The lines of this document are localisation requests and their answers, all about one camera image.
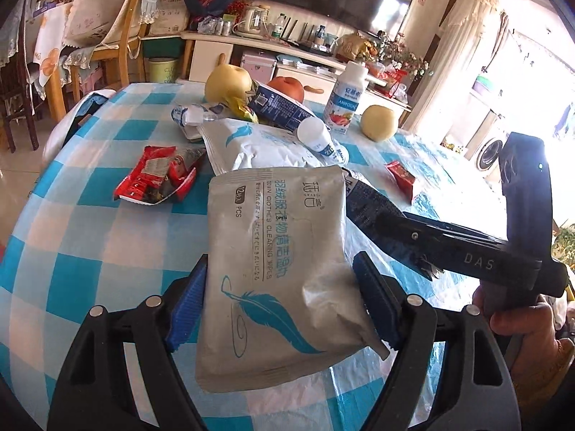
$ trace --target metal screw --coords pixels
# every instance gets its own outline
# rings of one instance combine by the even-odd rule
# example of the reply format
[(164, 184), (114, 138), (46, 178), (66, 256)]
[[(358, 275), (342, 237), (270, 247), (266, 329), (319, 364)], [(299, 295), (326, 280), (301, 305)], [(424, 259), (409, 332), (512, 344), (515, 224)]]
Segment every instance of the metal screw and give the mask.
[(421, 306), (423, 304), (423, 298), (419, 295), (409, 295), (407, 297), (407, 302), (411, 306)]
[(92, 306), (90, 309), (90, 316), (97, 318), (104, 312), (104, 308), (100, 305)]
[(465, 310), (472, 316), (479, 316), (481, 314), (481, 311), (479, 311), (479, 308), (475, 305), (467, 305)]
[(162, 298), (160, 298), (157, 295), (149, 296), (146, 299), (146, 306), (148, 308), (156, 308), (156, 306), (160, 306), (161, 303), (162, 303)]

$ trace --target white plastic bag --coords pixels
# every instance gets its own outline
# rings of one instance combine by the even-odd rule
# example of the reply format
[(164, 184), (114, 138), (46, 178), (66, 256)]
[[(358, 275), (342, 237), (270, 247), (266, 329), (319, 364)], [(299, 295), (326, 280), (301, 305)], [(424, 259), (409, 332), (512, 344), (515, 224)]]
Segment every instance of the white plastic bag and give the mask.
[(240, 168), (321, 167), (289, 131), (224, 118), (198, 126), (216, 175)]
[(213, 16), (206, 16), (198, 24), (198, 33), (212, 35), (214, 32), (216, 32), (216, 24), (217, 18), (214, 18)]
[(344, 256), (345, 196), (337, 166), (212, 179), (195, 366), (202, 389), (277, 386), (366, 346), (388, 356)]

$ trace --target dining table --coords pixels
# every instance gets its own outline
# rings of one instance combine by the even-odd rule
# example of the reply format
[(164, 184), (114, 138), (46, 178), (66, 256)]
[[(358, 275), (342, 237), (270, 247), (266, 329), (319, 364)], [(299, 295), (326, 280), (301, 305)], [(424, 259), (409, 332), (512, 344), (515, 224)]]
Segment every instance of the dining table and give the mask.
[[(181, 202), (138, 205), (113, 200), (114, 188), (147, 145), (192, 144), (172, 120), (176, 105), (205, 102), (201, 83), (131, 84), (105, 103), (41, 175), (0, 265), (0, 374), (44, 429), (62, 363), (91, 307), (136, 307), (187, 276), (208, 245), (206, 159)], [(317, 115), (324, 106), (306, 102)], [(505, 202), (461, 155), (399, 130), (383, 142), (361, 133), (354, 117), (345, 135), (348, 168), (403, 211), (505, 237)], [(385, 164), (399, 160), (422, 192), (410, 203)], [(461, 310), (478, 280), (444, 272), (428, 281), (393, 260), (346, 221), (346, 258), (367, 251), (382, 274), (435, 307)], [(370, 348), (309, 376), (263, 390), (209, 394), (195, 381), (198, 326), (172, 354), (183, 383), (211, 431), (317, 429), (357, 431), (378, 398), (395, 358)], [(426, 419), (438, 386), (443, 344), (436, 343), (412, 424)], [(140, 417), (155, 424), (133, 344), (125, 344)]]

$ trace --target table cloth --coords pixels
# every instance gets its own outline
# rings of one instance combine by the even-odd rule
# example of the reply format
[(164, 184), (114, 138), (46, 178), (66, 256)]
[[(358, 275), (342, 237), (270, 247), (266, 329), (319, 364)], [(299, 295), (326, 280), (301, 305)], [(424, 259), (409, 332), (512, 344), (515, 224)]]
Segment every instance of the table cloth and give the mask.
[[(0, 373), (25, 409), (45, 427), (56, 378), (74, 335), (93, 305), (109, 311), (137, 306), (186, 276), (208, 251), (208, 161), (181, 203), (143, 206), (113, 201), (112, 192), (145, 145), (189, 144), (170, 116), (176, 104), (201, 102), (203, 84), (132, 84), (107, 102), (48, 166), (14, 228), (0, 265)], [(323, 106), (308, 103), (320, 113)], [(349, 167), (363, 173), (403, 210), (505, 236), (505, 208), (469, 162), (452, 151), (399, 131), (376, 144), (357, 119), (337, 139)], [(407, 204), (384, 164), (399, 159), (423, 182)], [(346, 256), (367, 250), (382, 273), (432, 305), (461, 310), (476, 279), (444, 273), (428, 282), (367, 240), (350, 222)], [(357, 431), (389, 373), (369, 348), (332, 368), (265, 390), (206, 394), (194, 380), (197, 328), (175, 363), (209, 429)], [(143, 419), (155, 422), (133, 345), (125, 347)], [(441, 367), (436, 344), (422, 400), (432, 403)]]
[(30, 60), (38, 63), (38, 87), (43, 91), (56, 70), (64, 46), (64, 30), (73, 0), (27, 0), (27, 47)]

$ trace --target human hand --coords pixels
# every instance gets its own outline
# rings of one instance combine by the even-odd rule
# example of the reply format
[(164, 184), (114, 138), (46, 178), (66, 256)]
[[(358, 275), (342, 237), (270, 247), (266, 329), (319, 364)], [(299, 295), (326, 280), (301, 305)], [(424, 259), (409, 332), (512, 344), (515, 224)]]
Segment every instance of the human hand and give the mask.
[(575, 325), (575, 301), (570, 301), (567, 304), (567, 316), (565, 317), (567, 326), (570, 330), (575, 330), (571, 328), (572, 325)]
[[(485, 294), (478, 287), (473, 293), (473, 304), (482, 312), (484, 299)], [(513, 381), (544, 374), (557, 364), (561, 347), (555, 339), (553, 309), (541, 295), (535, 306), (498, 311), (488, 321), (491, 330), (498, 335), (523, 335), (519, 354), (510, 371)]]

